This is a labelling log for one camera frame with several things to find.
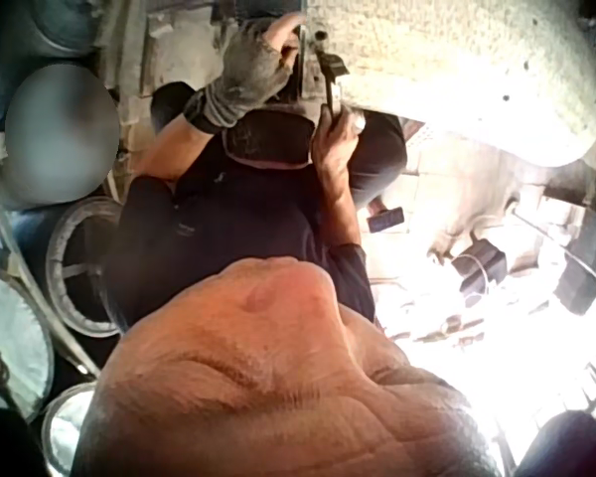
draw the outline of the wrist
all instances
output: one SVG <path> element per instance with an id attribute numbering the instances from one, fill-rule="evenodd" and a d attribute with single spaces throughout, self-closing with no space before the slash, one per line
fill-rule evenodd
<path id="1" fill-rule="evenodd" d="M 349 171 L 347 168 L 338 171 L 331 168 L 323 168 L 317 170 L 317 172 L 326 200 L 337 201 L 347 192 L 351 191 L 349 186 Z"/>
<path id="2" fill-rule="evenodd" d="M 204 89 L 196 92 L 184 107 L 183 114 L 189 124 L 201 132 L 210 135 L 219 134 L 224 127 L 208 118 L 206 113 L 208 105 L 208 92 Z"/>

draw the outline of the forearm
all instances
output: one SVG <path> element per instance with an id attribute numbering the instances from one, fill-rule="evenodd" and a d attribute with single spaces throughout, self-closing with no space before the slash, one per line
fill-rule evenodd
<path id="1" fill-rule="evenodd" d="M 349 187 L 349 173 L 345 172 L 342 177 L 336 179 L 321 175 L 320 180 L 324 192 L 321 225 L 323 240 L 330 246 L 350 243 L 361 245 L 362 236 L 356 205 Z"/>
<path id="2" fill-rule="evenodd" d="M 212 138 L 180 114 L 157 135 L 135 168 L 134 176 L 176 182 L 199 158 Z"/>

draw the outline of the dusty surface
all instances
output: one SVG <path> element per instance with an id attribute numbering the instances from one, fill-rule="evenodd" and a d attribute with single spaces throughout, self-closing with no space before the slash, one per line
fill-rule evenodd
<path id="1" fill-rule="evenodd" d="M 309 0 L 307 13 L 351 71 L 347 101 L 562 165 L 596 140 L 596 55 L 571 4 Z"/>

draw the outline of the metal frame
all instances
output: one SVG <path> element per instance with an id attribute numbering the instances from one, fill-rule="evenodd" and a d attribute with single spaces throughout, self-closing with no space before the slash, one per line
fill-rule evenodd
<path id="1" fill-rule="evenodd" d="M 54 312 L 36 283 L 13 236 L 13 230 L 0 201 L 0 266 L 9 270 L 23 283 L 31 298 L 43 313 L 53 338 L 55 349 L 81 373 L 99 376 L 100 369 L 81 347 L 73 334 Z"/>

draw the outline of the cable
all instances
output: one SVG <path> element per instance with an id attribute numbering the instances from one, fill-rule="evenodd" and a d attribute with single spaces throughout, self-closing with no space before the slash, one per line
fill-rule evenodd
<path id="1" fill-rule="evenodd" d="M 469 253 L 464 253 L 464 254 L 461 254 L 461 255 L 457 255 L 455 257 L 455 259 L 453 260 L 453 263 L 455 262 L 456 259 L 461 258 L 461 257 L 471 258 L 473 261 L 475 261 L 475 263 L 477 263 L 477 265 L 479 266 L 479 268 L 481 268 L 481 272 L 484 274 L 484 279 L 486 280 L 486 289 L 484 290 L 483 296 L 488 296 L 489 295 L 489 292 L 490 292 L 490 279 L 488 277 L 488 272 L 486 271 L 486 267 L 479 261 L 478 258 L 476 258 L 475 256 L 473 256 L 473 255 L 471 255 Z"/>
<path id="2" fill-rule="evenodd" d="M 559 243 L 558 240 L 556 240 L 556 238 L 552 237 L 546 231 L 537 227 L 535 224 L 530 222 L 528 219 L 525 219 L 524 217 L 517 214 L 517 212 L 515 210 L 511 210 L 511 214 L 513 216 L 515 216 L 517 219 L 519 219 L 520 221 L 522 221 L 524 224 L 526 224 L 528 227 L 532 228 L 533 230 L 535 230 L 536 232 L 541 234 L 544 238 L 550 240 L 555 245 L 557 245 L 559 248 L 561 248 L 563 250 L 563 252 L 565 253 L 565 255 L 567 255 L 569 258 L 571 258 L 576 263 L 578 263 L 578 265 L 580 265 L 581 268 L 583 268 L 587 273 L 589 273 L 596 279 L 596 272 L 594 271 L 594 269 L 591 266 L 589 266 L 587 263 L 585 263 L 582 259 L 580 259 L 578 256 L 576 256 L 574 253 L 569 251 L 566 246 Z"/>

